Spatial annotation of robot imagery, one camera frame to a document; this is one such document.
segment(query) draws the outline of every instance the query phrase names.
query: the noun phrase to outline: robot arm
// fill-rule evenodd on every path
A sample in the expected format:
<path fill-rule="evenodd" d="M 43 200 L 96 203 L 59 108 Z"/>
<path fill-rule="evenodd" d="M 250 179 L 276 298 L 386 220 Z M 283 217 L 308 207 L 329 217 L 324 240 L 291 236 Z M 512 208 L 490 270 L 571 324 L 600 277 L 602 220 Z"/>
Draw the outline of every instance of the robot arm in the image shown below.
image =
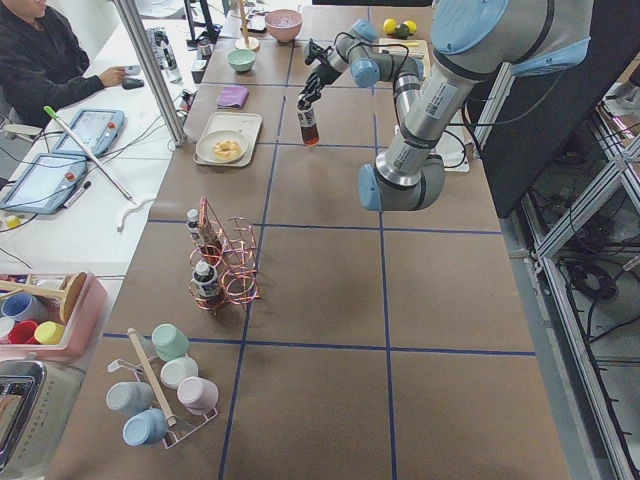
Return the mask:
<path fill-rule="evenodd" d="M 310 42 L 307 64 L 321 63 L 298 105 L 308 108 L 348 67 L 359 86 L 393 82 L 399 132 L 375 164 L 360 169 L 360 201 L 368 210 L 423 209 L 444 186 L 442 159 L 431 151 L 473 86 L 503 62 L 515 76 L 577 65 L 586 56 L 592 7 L 593 0 L 442 0 L 432 28 L 435 63 L 422 87 L 417 62 L 375 53 L 375 29 L 359 20 L 335 47 Z"/>

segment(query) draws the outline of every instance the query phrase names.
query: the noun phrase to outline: yellow cup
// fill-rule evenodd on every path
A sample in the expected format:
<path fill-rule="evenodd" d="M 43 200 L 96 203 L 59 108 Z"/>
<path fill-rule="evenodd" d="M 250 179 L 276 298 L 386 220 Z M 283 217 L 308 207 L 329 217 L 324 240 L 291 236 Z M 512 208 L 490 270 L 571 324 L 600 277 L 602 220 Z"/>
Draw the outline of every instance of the yellow cup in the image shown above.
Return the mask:
<path fill-rule="evenodd" d="M 57 345 L 64 335 L 64 326 L 56 322 L 44 322 L 38 325 L 34 334 L 40 345 Z"/>

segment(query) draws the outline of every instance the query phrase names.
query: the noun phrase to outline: bowl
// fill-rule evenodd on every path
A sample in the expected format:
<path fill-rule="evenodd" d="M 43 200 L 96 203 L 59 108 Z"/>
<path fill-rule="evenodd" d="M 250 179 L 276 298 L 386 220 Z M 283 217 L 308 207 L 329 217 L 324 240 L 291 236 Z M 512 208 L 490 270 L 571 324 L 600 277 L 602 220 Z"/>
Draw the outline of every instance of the bowl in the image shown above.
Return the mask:
<path fill-rule="evenodd" d="M 227 61 L 236 72 L 247 72 L 256 61 L 256 53 L 248 48 L 239 48 L 229 52 Z"/>
<path fill-rule="evenodd" d="M 225 142 L 233 142 L 233 148 L 220 148 L 225 147 Z M 242 133 L 235 130 L 215 130 L 198 140 L 196 155 L 204 162 L 224 165 L 240 160 L 248 148 L 249 141 Z"/>
<path fill-rule="evenodd" d="M 264 17 L 264 21 L 269 35 L 281 43 L 290 42 L 302 30 L 302 14 L 295 10 L 274 10 Z"/>

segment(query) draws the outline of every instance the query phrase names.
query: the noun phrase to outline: mug rack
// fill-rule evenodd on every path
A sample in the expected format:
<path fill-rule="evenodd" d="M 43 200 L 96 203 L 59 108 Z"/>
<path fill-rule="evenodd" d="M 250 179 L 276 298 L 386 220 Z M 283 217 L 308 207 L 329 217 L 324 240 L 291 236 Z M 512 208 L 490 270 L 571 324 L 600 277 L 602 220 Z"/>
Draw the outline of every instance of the mug rack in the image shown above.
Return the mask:
<path fill-rule="evenodd" d="M 193 281 L 189 292 L 196 305 L 204 310 L 216 311 L 227 304 L 247 305 L 261 298 L 256 278 L 258 269 L 256 254 L 258 244 L 253 225 L 244 218 L 232 217 L 221 222 L 206 197 L 200 199 L 198 230 L 204 241 L 195 241 L 195 249 L 189 256 L 192 267 L 206 261 L 218 272 L 224 295 L 220 298 L 204 298 L 198 295 Z"/>
<path fill-rule="evenodd" d="M 169 431 L 162 439 L 162 443 L 165 449 L 170 449 L 183 440 L 186 440 L 190 435 L 216 418 L 218 416 L 218 410 L 214 407 L 206 414 L 201 415 L 202 419 L 196 424 L 188 422 L 184 418 L 176 415 L 171 409 L 164 391 L 160 386 L 160 382 L 151 367 L 151 362 L 158 359 L 151 341 L 140 335 L 140 333 L 133 328 L 127 330 L 127 335 L 131 339 L 140 363 L 134 365 L 131 362 L 118 358 L 109 364 L 107 371 L 113 373 L 124 368 L 133 374 L 136 381 L 146 382 L 151 385 L 155 395 L 154 406 L 162 410 L 169 425 Z"/>

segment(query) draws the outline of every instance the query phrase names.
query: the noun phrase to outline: folded napkin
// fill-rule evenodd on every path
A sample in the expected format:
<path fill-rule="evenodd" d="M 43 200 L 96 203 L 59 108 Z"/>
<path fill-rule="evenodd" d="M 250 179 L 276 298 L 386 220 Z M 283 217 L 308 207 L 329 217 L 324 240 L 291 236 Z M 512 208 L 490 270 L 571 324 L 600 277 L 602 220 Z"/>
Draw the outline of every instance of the folded napkin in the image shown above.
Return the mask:
<path fill-rule="evenodd" d="M 216 104 L 223 108 L 242 108 L 249 95 L 249 90 L 240 85 L 228 85 L 222 89 Z"/>

